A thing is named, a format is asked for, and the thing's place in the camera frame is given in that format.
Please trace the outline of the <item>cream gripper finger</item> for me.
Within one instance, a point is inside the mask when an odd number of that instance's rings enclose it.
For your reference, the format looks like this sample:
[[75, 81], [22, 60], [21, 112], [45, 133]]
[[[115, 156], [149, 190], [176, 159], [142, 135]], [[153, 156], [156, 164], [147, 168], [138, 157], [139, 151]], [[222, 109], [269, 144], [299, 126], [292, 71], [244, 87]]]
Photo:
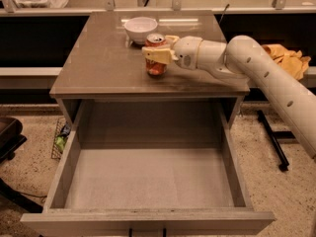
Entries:
[[173, 61], [177, 61], [178, 57], [175, 51], [170, 47], [156, 48], [156, 47], [144, 47], [142, 54], [148, 60], [155, 61], [162, 64], [170, 64]]
[[168, 44], [176, 43], [180, 38], [178, 36], [165, 36], [165, 39]]

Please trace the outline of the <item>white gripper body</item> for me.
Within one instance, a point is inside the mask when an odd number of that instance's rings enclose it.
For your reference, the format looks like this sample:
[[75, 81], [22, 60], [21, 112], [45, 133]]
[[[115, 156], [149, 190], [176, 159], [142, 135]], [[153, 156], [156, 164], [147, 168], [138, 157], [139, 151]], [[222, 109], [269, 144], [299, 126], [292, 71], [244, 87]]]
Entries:
[[198, 64], [198, 49], [202, 38], [184, 37], [179, 39], [173, 46], [177, 59], [175, 63], [189, 70], [196, 70]]

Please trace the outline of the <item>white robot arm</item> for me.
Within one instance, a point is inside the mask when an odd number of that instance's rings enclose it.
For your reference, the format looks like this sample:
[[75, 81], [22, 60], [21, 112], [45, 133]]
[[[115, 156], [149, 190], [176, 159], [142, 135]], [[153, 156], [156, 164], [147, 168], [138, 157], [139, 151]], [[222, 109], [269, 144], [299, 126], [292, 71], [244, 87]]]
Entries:
[[144, 47], [148, 60], [176, 63], [184, 69], [200, 69], [231, 84], [253, 81], [297, 141], [311, 156], [316, 155], [316, 96], [269, 57], [252, 38], [237, 36], [230, 42], [197, 37], [167, 37], [157, 47]]

